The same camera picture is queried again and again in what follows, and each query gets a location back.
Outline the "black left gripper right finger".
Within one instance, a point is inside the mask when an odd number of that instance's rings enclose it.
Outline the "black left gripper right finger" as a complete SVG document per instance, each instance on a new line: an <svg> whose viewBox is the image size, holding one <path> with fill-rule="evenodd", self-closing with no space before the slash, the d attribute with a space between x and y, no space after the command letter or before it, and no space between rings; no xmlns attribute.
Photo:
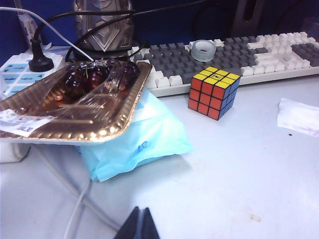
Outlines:
<svg viewBox="0 0 319 239"><path fill-rule="evenodd" d="M160 239L149 208L145 208L143 211L141 238L142 239Z"/></svg>

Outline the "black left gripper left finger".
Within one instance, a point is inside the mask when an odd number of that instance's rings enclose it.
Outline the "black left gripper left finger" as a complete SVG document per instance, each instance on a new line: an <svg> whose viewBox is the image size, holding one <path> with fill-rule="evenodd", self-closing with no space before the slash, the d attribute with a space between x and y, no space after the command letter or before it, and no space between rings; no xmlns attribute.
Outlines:
<svg viewBox="0 0 319 239"><path fill-rule="evenodd" d="M135 237L139 213L140 209L138 207L134 207L124 224L118 230L116 239L133 239Z"/></svg>

